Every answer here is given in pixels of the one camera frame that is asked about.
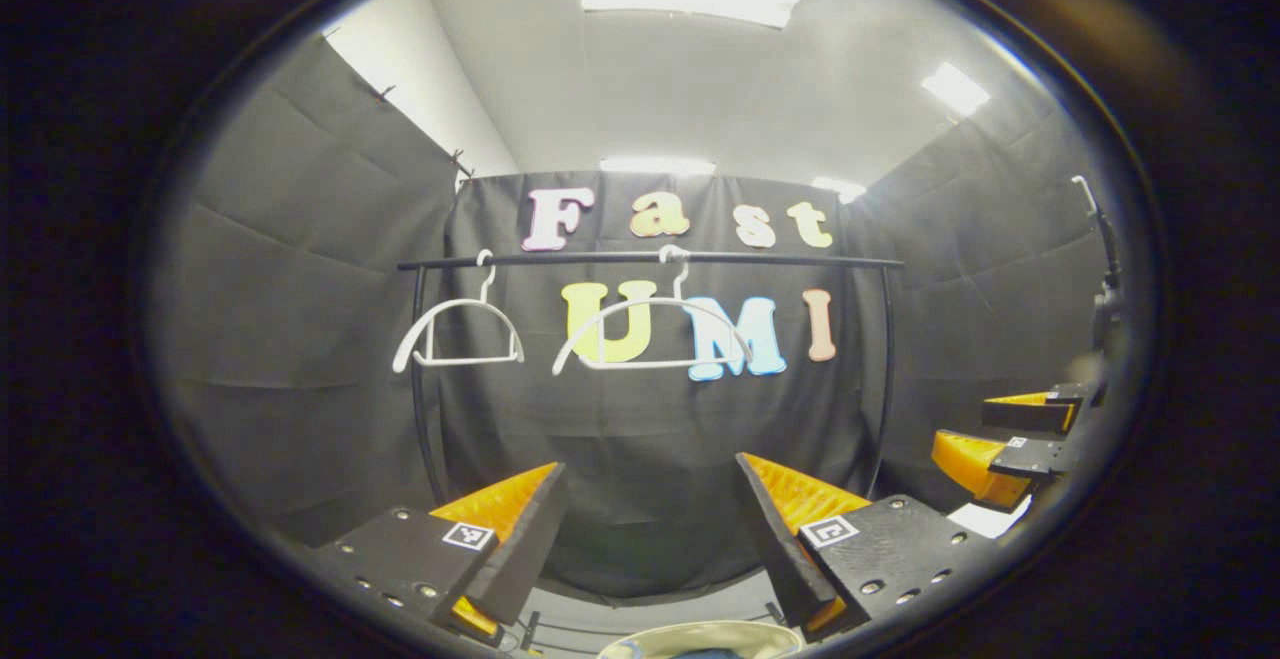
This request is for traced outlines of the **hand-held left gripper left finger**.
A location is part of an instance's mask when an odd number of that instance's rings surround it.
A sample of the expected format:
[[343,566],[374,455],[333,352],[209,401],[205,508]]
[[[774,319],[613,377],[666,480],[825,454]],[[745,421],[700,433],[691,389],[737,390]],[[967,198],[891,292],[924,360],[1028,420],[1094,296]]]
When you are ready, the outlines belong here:
[[564,472],[553,462],[431,511],[394,507],[314,550],[315,566],[380,612],[497,645],[559,532]]

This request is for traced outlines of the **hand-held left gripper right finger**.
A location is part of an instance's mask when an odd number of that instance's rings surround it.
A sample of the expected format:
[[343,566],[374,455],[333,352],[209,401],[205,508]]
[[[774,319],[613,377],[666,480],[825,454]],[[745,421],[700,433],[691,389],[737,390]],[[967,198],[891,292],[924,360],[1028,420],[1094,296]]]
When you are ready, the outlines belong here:
[[906,495],[867,500],[740,450],[735,498],[786,624],[828,639],[951,598],[998,545]]

